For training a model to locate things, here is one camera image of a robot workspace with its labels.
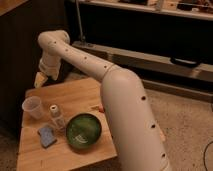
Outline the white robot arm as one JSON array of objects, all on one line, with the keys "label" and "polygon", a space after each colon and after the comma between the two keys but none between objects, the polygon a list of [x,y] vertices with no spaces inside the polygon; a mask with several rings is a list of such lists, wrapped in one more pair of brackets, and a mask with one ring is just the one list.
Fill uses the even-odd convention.
[{"label": "white robot arm", "polygon": [[172,171],[141,79],[133,71],[70,45],[66,31],[39,34],[39,70],[57,78],[63,60],[100,83],[101,102],[122,171]]}]

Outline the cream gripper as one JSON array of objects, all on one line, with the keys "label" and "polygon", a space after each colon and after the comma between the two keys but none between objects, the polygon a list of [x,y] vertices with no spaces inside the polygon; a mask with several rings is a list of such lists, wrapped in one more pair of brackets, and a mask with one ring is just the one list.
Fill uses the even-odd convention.
[{"label": "cream gripper", "polygon": [[39,61],[39,71],[36,73],[34,87],[40,88],[42,87],[49,78],[53,80],[57,80],[59,76],[60,64],[56,66],[49,66],[43,62],[43,60]]}]

